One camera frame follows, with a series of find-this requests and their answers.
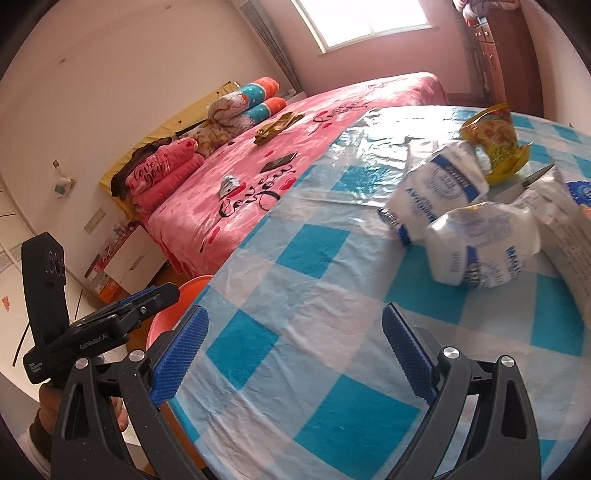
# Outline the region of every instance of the yellow headboard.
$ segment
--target yellow headboard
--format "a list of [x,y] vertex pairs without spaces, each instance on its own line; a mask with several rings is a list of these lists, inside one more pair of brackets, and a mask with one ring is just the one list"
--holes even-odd
[[[147,137],[144,137],[142,141],[135,144],[131,150],[129,150],[122,158],[120,158],[101,178],[99,185],[107,191],[109,196],[111,196],[111,179],[113,178],[113,175],[115,175],[125,166],[129,160],[131,160],[131,155],[135,150],[149,144],[150,142],[153,142],[154,140],[158,140],[159,138],[173,137],[176,132],[183,129],[184,127],[196,124],[201,120],[205,120],[207,118],[207,106],[211,105],[221,96],[230,92],[234,92],[239,88],[240,86],[236,82],[227,82],[215,92],[206,95],[192,105],[189,105],[182,112],[167,120]],[[111,196],[111,198],[128,217],[133,218],[135,216],[135,208],[133,203],[131,203],[129,200],[121,200],[119,197]]]

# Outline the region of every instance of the window frame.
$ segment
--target window frame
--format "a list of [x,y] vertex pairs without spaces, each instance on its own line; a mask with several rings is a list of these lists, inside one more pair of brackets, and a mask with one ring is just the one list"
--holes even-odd
[[300,0],[291,0],[291,3],[294,5],[294,7],[296,8],[298,13],[300,14],[302,19],[304,20],[304,23],[306,23],[306,27],[308,27],[308,30],[310,30],[310,33],[312,34],[312,36],[316,40],[318,47],[320,47],[321,53],[325,54],[325,53],[328,53],[333,50],[338,50],[339,48],[348,47],[349,45],[353,45],[353,44],[360,43],[360,42],[363,42],[366,40],[370,40],[371,38],[385,37],[387,35],[393,35],[396,33],[411,32],[411,31],[415,31],[415,30],[432,30],[432,29],[436,28],[435,26],[433,26],[433,24],[429,20],[427,13],[425,12],[425,9],[423,8],[421,1],[420,0],[417,0],[417,1],[420,4],[421,8],[423,9],[423,12],[425,13],[425,17],[427,18],[427,23],[425,23],[423,25],[412,25],[409,27],[393,28],[391,30],[386,30],[383,32],[375,32],[374,28],[371,26],[371,24],[369,24],[369,28],[372,31],[370,34],[364,35],[363,37],[352,38],[351,40],[347,40],[343,43],[336,44],[332,47],[328,46],[328,44],[324,40],[324,37],[322,36],[322,32],[316,26],[316,24],[314,23],[314,20],[308,14],[308,12],[306,11],[306,8],[304,7],[304,5],[302,5]]

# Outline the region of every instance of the folded blanket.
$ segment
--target folded blanket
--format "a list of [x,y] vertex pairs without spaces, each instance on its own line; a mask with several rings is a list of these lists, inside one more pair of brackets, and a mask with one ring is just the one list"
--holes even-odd
[[199,124],[186,135],[197,141],[197,153],[205,158],[236,137],[211,119]]
[[135,168],[140,165],[150,155],[155,154],[162,145],[168,145],[173,141],[172,137],[159,138],[143,147],[135,150],[129,160],[121,170],[119,170],[113,178],[111,178],[111,195],[125,200],[128,194],[128,188],[125,186],[125,180],[132,173]]
[[279,91],[279,83],[269,77],[260,78],[235,92],[217,99],[207,116],[215,121],[227,120],[249,108],[260,105]]
[[148,190],[191,159],[196,148],[197,141],[193,138],[182,138],[170,145],[163,145],[127,177],[125,185],[129,192],[136,196]]
[[268,118],[280,112],[287,106],[283,98],[272,97],[265,100],[260,105],[248,109],[244,113],[233,118],[219,120],[218,123],[224,127],[227,132],[234,136],[250,130],[252,127],[264,122]]
[[132,202],[140,208],[140,213],[149,215],[203,165],[203,160],[201,155],[193,154],[192,158],[183,163],[179,168],[171,171],[160,182],[139,195],[132,196]]

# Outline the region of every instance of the milk powder bag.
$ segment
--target milk powder bag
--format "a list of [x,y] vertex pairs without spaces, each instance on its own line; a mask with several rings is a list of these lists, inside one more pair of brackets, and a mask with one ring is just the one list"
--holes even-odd
[[474,148],[455,141],[413,167],[379,214],[408,245],[444,213],[485,200],[488,189]]
[[446,213],[427,228],[433,278],[448,285],[492,288],[507,283],[540,251],[528,210],[485,202]]
[[[570,185],[571,190],[580,186]],[[560,170],[553,167],[533,182],[513,206],[534,215],[542,251],[563,276],[581,317],[591,328],[591,222],[571,197]]]

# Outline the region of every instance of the blue gripper pad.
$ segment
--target blue gripper pad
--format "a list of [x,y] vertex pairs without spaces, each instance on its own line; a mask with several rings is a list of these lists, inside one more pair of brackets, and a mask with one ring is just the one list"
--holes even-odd
[[[207,311],[199,306],[191,307],[177,324],[174,329],[176,337],[152,369],[150,398],[156,407],[160,408],[163,402],[177,394],[187,370],[201,348],[208,327]],[[164,332],[156,342],[168,333],[173,332]]]
[[127,297],[126,299],[120,300],[118,302],[118,304],[120,306],[125,305],[126,303],[132,303],[134,300],[137,300],[138,298],[140,298],[142,295],[146,295],[147,293],[150,293],[152,291],[156,290],[156,287],[154,286],[149,286],[148,288],[143,289],[142,291],[139,291],[137,293],[134,293],[133,295],[130,295],[129,297]]
[[435,365],[392,303],[382,313],[382,330],[414,394],[431,405],[439,394]]

